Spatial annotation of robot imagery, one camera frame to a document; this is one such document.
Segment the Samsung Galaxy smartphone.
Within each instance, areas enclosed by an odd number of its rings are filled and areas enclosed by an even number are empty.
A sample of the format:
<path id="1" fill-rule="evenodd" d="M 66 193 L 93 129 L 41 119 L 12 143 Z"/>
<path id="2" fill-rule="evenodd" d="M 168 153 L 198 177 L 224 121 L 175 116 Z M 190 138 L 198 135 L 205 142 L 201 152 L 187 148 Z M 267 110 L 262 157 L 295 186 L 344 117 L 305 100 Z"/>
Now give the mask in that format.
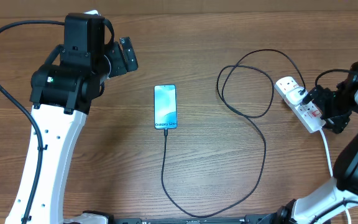
<path id="1" fill-rule="evenodd" d="M 175 85 L 154 86 L 155 129 L 175 129 L 177 119 L 177 88 Z"/>

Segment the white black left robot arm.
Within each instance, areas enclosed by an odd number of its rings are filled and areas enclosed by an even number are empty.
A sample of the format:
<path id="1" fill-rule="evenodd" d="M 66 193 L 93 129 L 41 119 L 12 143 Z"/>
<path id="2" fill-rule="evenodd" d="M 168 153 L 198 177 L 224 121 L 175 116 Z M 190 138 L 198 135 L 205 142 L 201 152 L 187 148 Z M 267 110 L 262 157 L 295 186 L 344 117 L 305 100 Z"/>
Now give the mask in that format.
<path id="1" fill-rule="evenodd" d="M 21 183 L 7 223 L 65 223 L 63 198 L 71 158 L 107 79 L 133 72 L 130 38 L 105 41 L 111 23 L 98 11 L 65 18 L 64 42 L 32 75 L 32 128 Z"/>

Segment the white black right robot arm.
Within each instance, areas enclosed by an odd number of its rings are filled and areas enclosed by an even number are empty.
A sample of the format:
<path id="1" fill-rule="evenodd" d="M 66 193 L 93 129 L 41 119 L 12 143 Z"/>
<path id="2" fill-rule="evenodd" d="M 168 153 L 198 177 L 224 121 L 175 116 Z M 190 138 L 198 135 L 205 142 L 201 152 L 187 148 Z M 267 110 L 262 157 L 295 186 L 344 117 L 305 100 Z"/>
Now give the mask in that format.
<path id="1" fill-rule="evenodd" d="M 315 85 L 307 91 L 292 77 L 279 79 L 275 89 L 310 133 L 324 128 L 339 134 L 358 113 L 358 62 L 335 91 Z M 358 133 L 338 155 L 330 179 L 306 197 L 292 200 L 264 223 L 328 223 L 332 217 L 358 206 Z"/>

